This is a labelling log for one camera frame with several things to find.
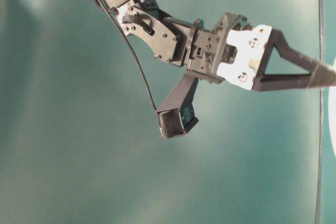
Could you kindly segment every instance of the green wall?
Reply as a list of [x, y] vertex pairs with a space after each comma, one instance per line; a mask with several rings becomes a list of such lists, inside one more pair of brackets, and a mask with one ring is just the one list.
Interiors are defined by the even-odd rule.
[[[224, 11], [244, 14], [319, 56], [318, 0], [157, 1], [208, 29]], [[0, 223], [314, 223], [318, 90], [201, 82], [199, 124], [164, 141], [130, 52], [92, 0], [5, 0], [0, 14]], [[130, 40], [160, 103], [184, 69]]]
[[[336, 56], [336, 0], [324, 0], [324, 50], [325, 62], [332, 65]], [[324, 94], [324, 131], [323, 131], [323, 161], [322, 161], [322, 193], [321, 222], [336, 223], [336, 158], [333, 152], [329, 131], [329, 92]]]

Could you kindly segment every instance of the screw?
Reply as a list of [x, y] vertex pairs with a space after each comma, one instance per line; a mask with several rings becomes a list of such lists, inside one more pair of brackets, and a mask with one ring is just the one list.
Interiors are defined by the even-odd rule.
[[247, 81], [247, 73], [241, 73], [239, 76], [238, 76], [238, 80], [240, 82], [246, 82]]
[[250, 46], [252, 48], [259, 47], [259, 43], [258, 43], [258, 39], [257, 38], [251, 39], [248, 43], [250, 44]]

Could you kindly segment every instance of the wire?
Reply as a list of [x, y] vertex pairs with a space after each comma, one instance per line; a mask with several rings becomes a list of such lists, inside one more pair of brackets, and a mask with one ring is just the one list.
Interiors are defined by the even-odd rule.
[[118, 31], [120, 32], [122, 38], [125, 40], [127, 46], [131, 50], [131, 52], [132, 52], [132, 54], [134, 56], [134, 59], [135, 59], [136, 66], [137, 66], [137, 68], [138, 68], [138, 70], [140, 72], [141, 78], [142, 78], [143, 82], [145, 83], [146, 91], [147, 91], [147, 94], [148, 94], [149, 99], [151, 101], [152, 107], [153, 107], [154, 111], [156, 111], [156, 106], [155, 106], [155, 103], [154, 103], [154, 100], [153, 100], [153, 97], [152, 97], [152, 93], [151, 93], [150, 87], [148, 85], [146, 76], [143, 73], [143, 70], [142, 70], [141, 64], [139, 62], [139, 59], [137, 57], [137, 54], [135, 53], [135, 51], [134, 51], [133, 47], [131, 46], [130, 42], [128, 41], [128, 39], [127, 39], [126, 35], [124, 34], [121, 26], [115, 20], [115, 18], [111, 15], [111, 11], [110, 11], [109, 8], [107, 8], [107, 4], [106, 4], [105, 0], [97, 0], [97, 2], [101, 6], [102, 10], [107, 14], [107, 16], [109, 17], [109, 19], [113, 22], [113, 24], [115, 25], [115, 27], [118, 29]]

